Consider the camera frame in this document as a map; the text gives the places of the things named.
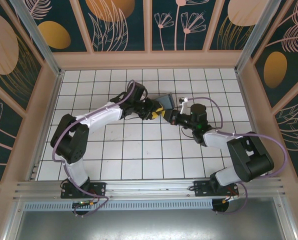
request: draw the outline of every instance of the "floral wallpaper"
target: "floral wallpaper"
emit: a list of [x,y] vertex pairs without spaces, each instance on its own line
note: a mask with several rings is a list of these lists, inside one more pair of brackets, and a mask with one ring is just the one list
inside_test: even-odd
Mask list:
[[298,94],[275,115],[275,119],[298,176]]
[[0,5],[0,87],[26,109],[40,70],[40,63]]
[[272,107],[298,82],[298,0],[284,15],[255,67]]
[[79,0],[95,52],[144,51],[143,0]]
[[153,0],[152,50],[202,50],[215,0]]
[[13,150],[22,117],[0,99],[0,180]]
[[[8,3],[17,14],[9,0]],[[23,0],[23,3],[52,52],[87,51],[69,0]]]

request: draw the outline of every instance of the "robotic arm link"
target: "robotic arm link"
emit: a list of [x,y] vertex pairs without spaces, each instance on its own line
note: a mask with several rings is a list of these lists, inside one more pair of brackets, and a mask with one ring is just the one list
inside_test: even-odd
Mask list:
[[133,84],[128,85],[126,92],[110,99],[100,110],[76,117],[70,114],[63,116],[51,139],[50,144],[55,148],[53,153],[64,162],[70,181],[75,183],[73,185],[77,185],[80,191],[83,190],[81,192],[88,194],[90,179],[83,164],[88,136],[108,123],[135,113],[142,120],[152,120],[161,115],[171,125],[192,130],[197,144],[229,151],[233,166],[210,176],[209,185],[214,193],[232,183],[249,182],[274,168],[274,162],[258,136],[220,132],[209,125],[206,106],[193,104],[189,108],[190,113],[187,114],[188,99],[180,98],[179,102],[182,106],[181,111],[175,109],[171,93],[150,99],[146,88],[133,81]]

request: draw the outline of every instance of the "metal frame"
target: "metal frame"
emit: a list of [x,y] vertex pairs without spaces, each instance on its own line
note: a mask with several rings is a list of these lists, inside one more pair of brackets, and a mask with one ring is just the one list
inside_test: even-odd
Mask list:
[[20,17],[23,25],[30,33],[33,41],[36,43],[41,54],[44,56],[46,62],[50,65],[52,71],[58,76],[60,73],[60,67],[58,66],[53,53],[51,52],[49,46],[47,45],[44,37],[40,33],[36,22],[31,17],[24,1],[19,0],[10,0],[13,8],[16,10],[16,13]]
[[236,73],[239,74],[245,67],[246,63],[249,61],[251,54],[256,48],[258,42],[261,40],[263,34],[265,33],[267,27],[272,20],[275,12],[277,11],[281,0],[270,0],[264,8],[264,11],[259,18],[258,23],[252,30],[242,52],[238,62],[236,63]]

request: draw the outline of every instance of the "purple cable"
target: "purple cable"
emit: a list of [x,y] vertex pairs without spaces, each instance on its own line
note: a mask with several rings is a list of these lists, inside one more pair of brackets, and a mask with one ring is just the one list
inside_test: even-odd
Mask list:
[[198,96],[198,97],[188,98],[188,101],[195,100],[195,99],[207,99],[207,100],[210,100],[216,106],[216,108],[219,111],[219,115],[220,115],[220,127],[217,127],[217,129],[222,129],[224,126],[224,119],[223,119],[223,114],[222,114],[218,104],[214,100],[212,100],[211,98],[206,97],[206,96]]
[[63,164],[63,168],[64,168],[64,171],[65,171],[65,174],[67,174],[68,176],[68,180],[79,190],[81,191],[82,193],[84,194],[87,194],[91,197],[94,197],[94,198],[99,198],[99,199],[106,199],[102,204],[100,204],[96,209],[92,210],[92,211],[89,211],[88,213],[86,213],[85,215],[78,215],[76,213],[76,209],[74,209],[74,213],[75,213],[75,216],[80,216],[81,218],[83,218],[84,216],[88,216],[94,212],[96,212],[98,209],[100,209],[103,205],[105,205],[108,201],[109,201],[109,198],[107,196],[102,196],[102,195],[97,195],[97,194],[92,194],[90,192],[87,192],[85,190],[83,190],[82,188],[80,188],[76,183],[75,181],[71,178],[70,176],[70,173],[67,169],[67,166],[65,164],[65,160],[57,160],[56,159],[56,149],[58,148],[59,146],[59,143],[61,142],[61,140],[64,138],[64,136],[66,135],[66,133],[75,125],[77,125],[78,123],[82,122],[83,120],[87,119],[87,118],[90,118],[91,116],[95,115],[95,114],[98,114],[104,110],[108,110],[108,109],[111,109],[119,104],[122,104],[123,102],[125,102],[130,96],[131,94],[133,93],[134,89],[135,89],[135,81],[134,80],[130,80],[129,83],[128,83],[128,86],[127,86],[127,89],[129,88],[130,84],[132,84],[132,88],[131,88],[131,91],[128,93],[128,95],[122,99],[121,101],[117,102],[117,103],[114,103],[108,107],[102,107],[102,108],[99,108],[95,111],[92,111],[90,112],[89,114],[87,114],[85,117],[73,122],[72,124],[70,124],[64,131],[63,133],[60,135],[59,139],[57,140],[57,142],[55,143],[54,147],[53,147],[53,151],[52,151],[52,160],[56,163],[62,163]]

